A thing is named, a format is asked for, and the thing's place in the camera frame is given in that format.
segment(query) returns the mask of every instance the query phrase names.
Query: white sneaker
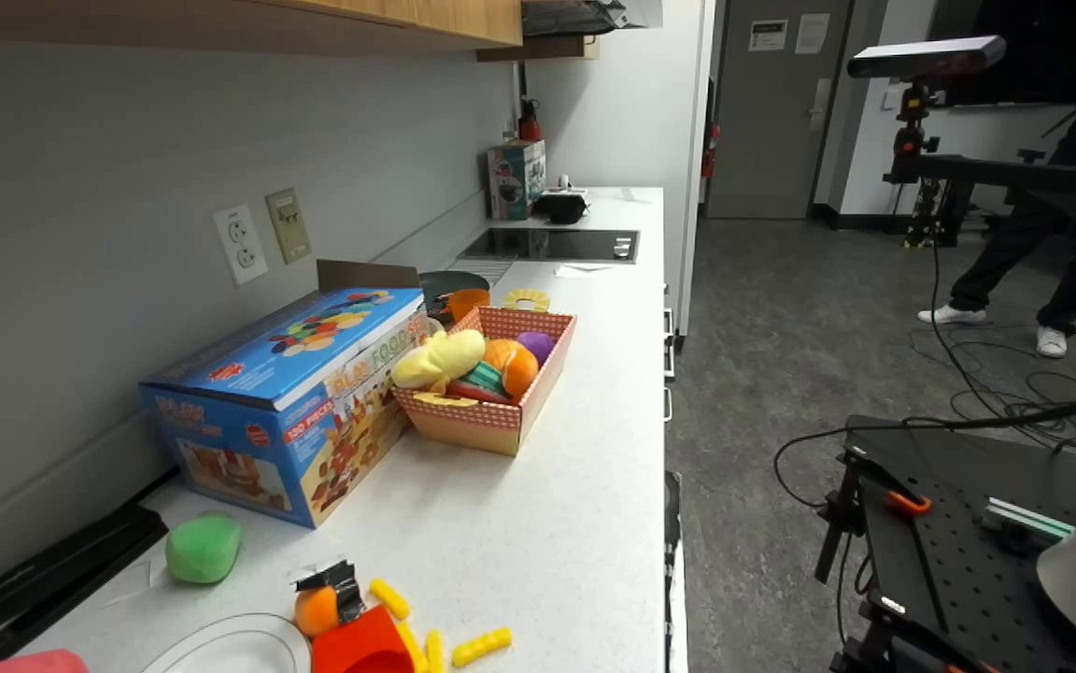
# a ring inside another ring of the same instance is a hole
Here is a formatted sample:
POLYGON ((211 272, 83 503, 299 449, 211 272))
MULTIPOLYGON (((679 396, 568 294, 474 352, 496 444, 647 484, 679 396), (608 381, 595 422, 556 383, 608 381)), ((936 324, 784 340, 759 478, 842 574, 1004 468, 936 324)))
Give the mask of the white sneaker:
POLYGON ((1037 330, 1037 352, 1047 353, 1047 357, 1065 357, 1069 352, 1069 340, 1060 330, 1037 330))
POLYGON ((937 320, 937 324, 981 324, 987 320, 987 310, 956 310, 956 307, 937 307, 937 310, 921 310, 921 320, 937 320))

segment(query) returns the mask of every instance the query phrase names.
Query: white countertop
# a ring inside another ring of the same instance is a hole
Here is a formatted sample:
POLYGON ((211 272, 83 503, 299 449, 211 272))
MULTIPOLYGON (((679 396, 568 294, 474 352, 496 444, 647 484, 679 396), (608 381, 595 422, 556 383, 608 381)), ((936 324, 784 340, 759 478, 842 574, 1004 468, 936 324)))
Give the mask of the white countertop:
POLYGON ((177 587, 155 544, 32 651, 148 668, 220 618, 291 618, 291 578, 347 557, 363 587, 398 584, 415 631, 436 626, 450 645, 510 625, 514 651, 480 673, 666 668, 662 189, 582 195, 586 224, 643 230, 638 260, 515 260, 494 285, 496 302, 542 289, 551 310, 580 319, 521 457, 407 437, 318 532, 167 484, 155 497, 167 522, 200 511, 245 522, 237 572, 212 589, 177 587))

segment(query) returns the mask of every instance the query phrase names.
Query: white door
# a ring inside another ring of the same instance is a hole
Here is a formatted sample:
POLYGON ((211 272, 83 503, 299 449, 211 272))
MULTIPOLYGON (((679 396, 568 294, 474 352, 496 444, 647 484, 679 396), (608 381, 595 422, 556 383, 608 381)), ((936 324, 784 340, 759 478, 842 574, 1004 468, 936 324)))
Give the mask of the white door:
POLYGON ((806 216, 854 0, 733 0, 708 216, 806 216))

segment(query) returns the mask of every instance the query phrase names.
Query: cardboard box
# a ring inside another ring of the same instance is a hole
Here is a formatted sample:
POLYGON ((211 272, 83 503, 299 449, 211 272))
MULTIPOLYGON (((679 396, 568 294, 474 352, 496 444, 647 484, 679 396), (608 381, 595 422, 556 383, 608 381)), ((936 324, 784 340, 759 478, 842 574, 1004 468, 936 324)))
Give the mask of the cardboard box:
POLYGON ((187 482, 318 525, 407 429, 390 367, 434 330, 413 275, 318 260, 318 294, 141 381, 187 482))
POLYGON ((546 189, 546 140, 505 140, 487 152, 489 216, 526 220, 546 189))
POLYGON ((394 390, 394 396, 413 416, 413 422, 423 437, 454 442, 454 444, 469 444, 469 449, 487 449, 487 453, 505 453, 505 457, 521 453, 526 429, 539 422, 539 411, 566 370, 575 319, 571 312, 480 307, 454 330, 481 330, 489 340, 542 330, 556 340, 552 352, 546 353, 535 383, 526 390, 526 396, 521 405, 434 407, 434 405, 418 405, 413 390, 394 390))

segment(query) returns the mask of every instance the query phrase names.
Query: gray floor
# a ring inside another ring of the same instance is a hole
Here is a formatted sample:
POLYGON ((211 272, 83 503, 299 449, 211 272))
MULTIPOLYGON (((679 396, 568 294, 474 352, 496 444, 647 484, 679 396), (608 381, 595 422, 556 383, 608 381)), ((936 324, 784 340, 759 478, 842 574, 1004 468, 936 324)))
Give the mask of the gray floor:
MULTIPOLYGON (((941 251, 945 280, 982 245, 941 251)), ((1029 398, 1076 396, 1076 340, 1060 362, 1033 352, 1033 312, 1058 280, 1047 245, 989 307, 951 330, 974 378, 1029 398)), ((791 503, 771 453, 845 416, 982 416, 930 330, 917 320, 930 251, 901 236, 805 220, 704 224, 692 336, 679 353, 671 468, 686 478, 687 626, 695 673, 826 668, 839 651, 834 587, 811 578, 821 519, 791 503)), ((839 442, 789 459, 798 489, 839 484, 839 442)))

